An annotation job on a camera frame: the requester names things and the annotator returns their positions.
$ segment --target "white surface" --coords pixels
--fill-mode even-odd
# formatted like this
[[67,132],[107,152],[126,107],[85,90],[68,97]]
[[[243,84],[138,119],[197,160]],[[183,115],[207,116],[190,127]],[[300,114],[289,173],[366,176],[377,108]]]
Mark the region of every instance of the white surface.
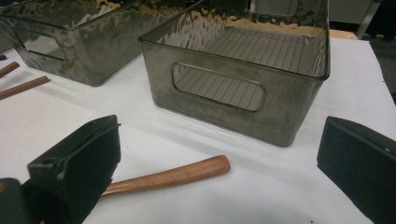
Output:
[[114,180],[226,155],[227,175],[99,201],[84,223],[371,223],[317,167],[328,116],[396,139],[396,107],[368,42],[332,39],[332,72],[290,147],[274,147],[160,109],[142,56],[92,88],[30,69],[15,51],[0,67],[21,67],[0,90],[49,76],[50,83],[0,101],[0,176],[21,182],[26,164],[84,123],[116,114],[122,160]]

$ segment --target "wooden stick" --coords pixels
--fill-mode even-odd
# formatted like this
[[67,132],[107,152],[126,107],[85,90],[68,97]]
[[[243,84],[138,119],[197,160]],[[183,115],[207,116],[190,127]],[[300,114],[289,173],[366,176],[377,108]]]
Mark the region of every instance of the wooden stick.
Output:
[[25,83],[23,83],[23,84],[21,84],[19,86],[10,88],[8,90],[0,91],[0,100],[3,100],[5,98],[7,98],[8,96],[15,95],[15,94],[20,93],[22,91],[27,91],[29,89],[32,89],[32,88],[36,87],[36,86],[39,86],[39,85],[44,84],[44,83],[47,83],[49,81],[50,80],[48,79],[47,76],[43,76],[43,77],[36,78],[36,79],[34,79],[32,81],[25,82]]
[[0,78],[4,77],[5,75],[7,75],[8,73],[14,71],[15,69],[17,69],[20,65],[18,63],[10,63],[9,65],[7,65],[6,67],[0,69]]
[[102,194],[102,197],[123,192],[135,192],[186,184],[210,176],[225,174],[229,170],[230,163],[227,157],[221,155],[176,169],[111,184]]

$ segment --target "brown wooden utensil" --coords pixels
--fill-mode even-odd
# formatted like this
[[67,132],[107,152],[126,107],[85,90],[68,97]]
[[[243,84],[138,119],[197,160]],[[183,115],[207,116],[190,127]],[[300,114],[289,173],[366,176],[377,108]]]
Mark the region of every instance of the brown wooden utensil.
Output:
[[230,171],[230,168],[231,166],[227,157],[220,155],[157,174],[140,176],[111,184],[102,194],[102,197],[117,193],[136,192],[187,184],[214,175],[225,174]]

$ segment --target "gray floor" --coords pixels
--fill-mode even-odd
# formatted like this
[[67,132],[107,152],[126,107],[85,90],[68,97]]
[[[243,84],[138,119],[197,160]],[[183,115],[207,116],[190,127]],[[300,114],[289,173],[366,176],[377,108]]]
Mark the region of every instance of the gray floor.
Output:
[[368,35],[365,35],[363,39],[370,41],[375,56],[381,65],[389,93],[392,94],[396,104],[396,39],[387,42],[381,36],[371,38]]

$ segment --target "white tablecloth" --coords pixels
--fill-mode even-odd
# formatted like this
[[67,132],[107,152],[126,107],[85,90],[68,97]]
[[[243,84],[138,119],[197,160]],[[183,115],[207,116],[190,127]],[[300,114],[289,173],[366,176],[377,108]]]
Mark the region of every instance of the white tablecloth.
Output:
[[5,90],[47,75],[51,82],[0,101],[0,177],[29,178],[26,164],[84,123],[115,114],[122,159],[114,181],[224,154],[227,175],[101,199],[84,223],[371,223],[317,167],[328,116],[396,139],[396,106],[368,42],[331,39],[331,76],[290,147],[274,147],[161,109],[151,100],[143,56],[92,88],[24,65]]

